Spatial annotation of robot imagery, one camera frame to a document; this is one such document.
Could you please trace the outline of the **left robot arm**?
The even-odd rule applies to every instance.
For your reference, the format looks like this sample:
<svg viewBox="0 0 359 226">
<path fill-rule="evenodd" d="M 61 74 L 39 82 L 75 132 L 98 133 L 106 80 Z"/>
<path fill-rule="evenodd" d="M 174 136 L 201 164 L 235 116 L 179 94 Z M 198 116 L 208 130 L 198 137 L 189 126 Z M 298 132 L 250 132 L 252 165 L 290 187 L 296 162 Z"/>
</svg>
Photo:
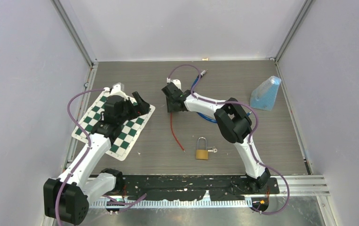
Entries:
<svg viewBox="0 0 359 226">
<path fill-rule="evenodd" d="M 154 109 L 137 92 L 128 96 L 120 90 L 101 90 L 76 122 L 73 136 L 85 143 L 83 149 L 60 176 L 48 179 L 43 186 L 45 215 L 60 226 L 77 226 L 94 201 L 108 192 L 122 193 L 125 180 L 121 171 L 104 169 L 92 181 L 89 176 L 104 154 L 126 153 L 131 148 Z"/>
</svg>

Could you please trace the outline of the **blue mesh bag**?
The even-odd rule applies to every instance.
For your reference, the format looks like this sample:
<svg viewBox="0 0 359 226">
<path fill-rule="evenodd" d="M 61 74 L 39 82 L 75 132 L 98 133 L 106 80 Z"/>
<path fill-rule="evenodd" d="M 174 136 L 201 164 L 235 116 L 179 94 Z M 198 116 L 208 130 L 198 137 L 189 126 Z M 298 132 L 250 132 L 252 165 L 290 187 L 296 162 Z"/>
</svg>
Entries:
<svg viewBox="0 0 359 226">
<path fill-rule="evenodd" d="M 264 111 L 271 111 L 275 105 L 281 81 L 277 76 L 271 76 L 266 79 L 252 92 L 250 106 Z"/>
</svg>

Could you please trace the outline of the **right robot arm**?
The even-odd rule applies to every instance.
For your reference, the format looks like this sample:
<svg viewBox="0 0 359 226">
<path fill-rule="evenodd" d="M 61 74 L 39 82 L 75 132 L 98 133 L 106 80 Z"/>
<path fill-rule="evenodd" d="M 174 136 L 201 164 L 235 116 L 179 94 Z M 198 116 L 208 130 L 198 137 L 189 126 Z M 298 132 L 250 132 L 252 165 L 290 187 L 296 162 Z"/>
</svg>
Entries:
<svg viewBox="0 0 359 226">
<path fill-rule="evenodd" d="M 236 147 L 245 166 L 250 190 L 261 193 L 267 188 L 270 171 L 262 162 L 254 144 L 252 120 L 242 108 L 245 104 L 235 98 L 217 100 L 199 95 L 193 90 L 182 91 L 170 79 L 162 92 L 174 112 L 197 112 L 213 117 L 223 138 Z"/>
</svg>

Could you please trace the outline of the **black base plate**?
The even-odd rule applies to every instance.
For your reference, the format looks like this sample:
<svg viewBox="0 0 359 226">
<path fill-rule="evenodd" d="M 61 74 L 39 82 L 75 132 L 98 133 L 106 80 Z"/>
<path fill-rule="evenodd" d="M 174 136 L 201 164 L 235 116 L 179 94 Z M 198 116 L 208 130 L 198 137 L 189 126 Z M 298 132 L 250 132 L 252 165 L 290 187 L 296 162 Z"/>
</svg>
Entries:
<svg viewBox="0 0 359 226">
<path fill-rule="evenodd" d="M 146 194 L 147 201 L 199 201 L 209 195 L 212 201 L 238 201 L 245 195 L 265 197 L 278 194 L 276 178 L 270 178 L 266 185 L 258 188 L 251 179 L 241 175 L 125 175 L 117 195 L 136 200 Z"/>
</svg>

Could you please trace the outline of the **brass padlock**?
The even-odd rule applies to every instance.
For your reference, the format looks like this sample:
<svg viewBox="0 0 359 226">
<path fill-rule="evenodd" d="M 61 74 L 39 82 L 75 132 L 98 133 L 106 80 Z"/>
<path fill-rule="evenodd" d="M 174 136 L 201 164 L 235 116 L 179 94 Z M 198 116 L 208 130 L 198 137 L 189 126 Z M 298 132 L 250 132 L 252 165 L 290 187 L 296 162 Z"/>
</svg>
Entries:
<svg viewBox="0 0 359 226">
<path fill-rule="evenodd" d="M 208 160 L 207 139 L 199 137 L 196 145 L 196 160 Z"/>
</svg>

